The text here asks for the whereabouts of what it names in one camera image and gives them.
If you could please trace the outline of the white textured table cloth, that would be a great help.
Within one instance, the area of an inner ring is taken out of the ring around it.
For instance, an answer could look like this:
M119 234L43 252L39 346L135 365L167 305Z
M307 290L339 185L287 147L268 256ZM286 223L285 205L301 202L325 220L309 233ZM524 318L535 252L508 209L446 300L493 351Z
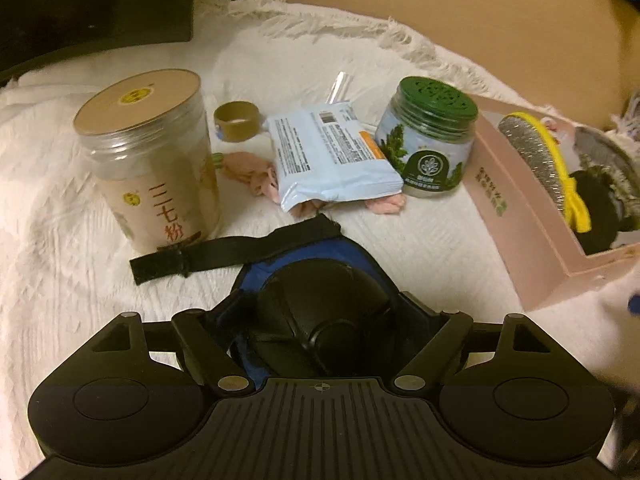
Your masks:
M470 60L410 27L284 0L195 0L189 42L105 51L26 73L1 89L1 479L41 460L26 410L38 384L122 311L163 321L228 295L238 266L140 287L136 255L81 156L73 118L93 93L131 75L178 67L202 78L213 110L247 100L265 115L326 100L341 70L357 117L373 125L408 75L513 104L529 102ZM269 136L214 151L271 158ZM436 311L500 322L523 311L506 267L465 188L407 198L398 216L360 203L325 210L400 289ZM588 370L639 390L639 317L627 310L639 266L604 289L529 312Z

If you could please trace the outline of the light blue wipes packet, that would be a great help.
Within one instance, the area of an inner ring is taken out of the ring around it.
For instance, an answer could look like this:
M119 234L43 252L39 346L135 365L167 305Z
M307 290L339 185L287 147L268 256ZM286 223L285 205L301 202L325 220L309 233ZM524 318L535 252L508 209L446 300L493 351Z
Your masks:
M402 189L401 176L364 130L348 101L273 115L267 127L280 206L286 212L308 200L376 200Z

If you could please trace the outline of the black round sponge in box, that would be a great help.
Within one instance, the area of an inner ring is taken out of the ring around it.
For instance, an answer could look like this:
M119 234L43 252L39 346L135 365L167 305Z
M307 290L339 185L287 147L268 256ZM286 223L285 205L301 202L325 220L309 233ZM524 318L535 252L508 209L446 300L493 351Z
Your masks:
M575 233L586 255L609 250L618 232L634 229L634 220L626 215L624 203L614 193L613 180L607 174L595 176L586 170L574 171L576 191L585 203L591 230Z

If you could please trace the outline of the clear plastic tube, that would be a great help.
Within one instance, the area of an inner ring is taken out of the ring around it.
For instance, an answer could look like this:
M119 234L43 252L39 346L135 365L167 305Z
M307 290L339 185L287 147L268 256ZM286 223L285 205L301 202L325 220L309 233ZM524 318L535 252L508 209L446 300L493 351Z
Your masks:
M329 96L326 99L328 104L335 104L338 102L342 102L345 99L346 91L352 80L352 76L348 73L345 73L344 70L341 70L332 84L331 90L329 92Z

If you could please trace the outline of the brown tape roll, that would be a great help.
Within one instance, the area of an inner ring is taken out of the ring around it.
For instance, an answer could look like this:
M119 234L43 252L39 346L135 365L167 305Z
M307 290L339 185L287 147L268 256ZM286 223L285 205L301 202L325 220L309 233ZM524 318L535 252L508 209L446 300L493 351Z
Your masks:
M243 142L259 133L262 113L252 102L231 101L214 111L216 136L224 142Z

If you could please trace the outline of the black and blue knee pad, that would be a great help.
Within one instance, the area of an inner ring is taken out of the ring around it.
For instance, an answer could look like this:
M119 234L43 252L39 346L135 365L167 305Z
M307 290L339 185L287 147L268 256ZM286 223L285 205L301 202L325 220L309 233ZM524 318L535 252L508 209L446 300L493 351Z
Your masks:
M379 377L386 385L445 319L401 292L323 214L264 237L164 248L130 262L137 284L239 266L202 323L256 386L269 377Z

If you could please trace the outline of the grey round scrub pad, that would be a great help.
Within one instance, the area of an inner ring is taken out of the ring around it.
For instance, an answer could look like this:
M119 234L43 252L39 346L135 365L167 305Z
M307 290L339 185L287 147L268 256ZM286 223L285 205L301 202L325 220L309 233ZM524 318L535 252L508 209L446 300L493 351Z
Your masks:
M582 168L605 177L625 200L639 198L639 164L600 130L578 126L574 149Z

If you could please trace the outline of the green lid air freshener jar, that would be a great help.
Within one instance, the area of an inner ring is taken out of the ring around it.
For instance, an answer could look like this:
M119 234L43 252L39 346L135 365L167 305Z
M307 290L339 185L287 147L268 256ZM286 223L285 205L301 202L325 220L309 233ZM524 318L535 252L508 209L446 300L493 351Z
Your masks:
M449 193L462 181L475 140L476 103L436 79L402 78L375 141L416 197Z

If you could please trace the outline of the clear jar with tan lid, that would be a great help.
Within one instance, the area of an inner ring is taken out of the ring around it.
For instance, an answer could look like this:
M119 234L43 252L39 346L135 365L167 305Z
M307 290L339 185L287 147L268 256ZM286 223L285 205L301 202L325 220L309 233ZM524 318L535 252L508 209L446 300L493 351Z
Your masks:
M168 68L116 82L85 102L73 126L137 252L188 246L217 232L217 175L198 74Z

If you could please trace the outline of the yellow round scrub pad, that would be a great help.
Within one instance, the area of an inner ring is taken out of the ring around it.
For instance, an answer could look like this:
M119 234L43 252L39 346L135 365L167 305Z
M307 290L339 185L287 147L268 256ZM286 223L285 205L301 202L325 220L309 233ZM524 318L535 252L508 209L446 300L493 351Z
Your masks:
M590 213L577 192L577 182L570 176L554 136L531 114L514 112L504 116L498 130L547 191L565 223L576 233L592 228Z

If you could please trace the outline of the pink cardboard box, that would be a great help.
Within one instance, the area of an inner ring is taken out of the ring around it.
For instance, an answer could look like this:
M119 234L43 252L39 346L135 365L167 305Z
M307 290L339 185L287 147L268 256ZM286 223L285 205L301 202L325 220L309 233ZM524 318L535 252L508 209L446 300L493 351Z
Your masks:
M535 310L595 290L639 263L639 234L623 246L585 255L544 187L496 129L504 115L544 112L474 96L480 110L463 177L506 265L521 304Z

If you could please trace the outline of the pink soft toy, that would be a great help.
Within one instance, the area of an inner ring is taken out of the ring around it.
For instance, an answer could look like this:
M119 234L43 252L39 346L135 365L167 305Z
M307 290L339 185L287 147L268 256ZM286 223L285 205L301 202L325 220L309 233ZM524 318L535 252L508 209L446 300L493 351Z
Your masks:
M228 179L243 183L254 196L266 196L280 204L278 179L272 162L250 152L214 153L212 159L215 168ZM399 214L405 204L402 193L364 202L374 214Z

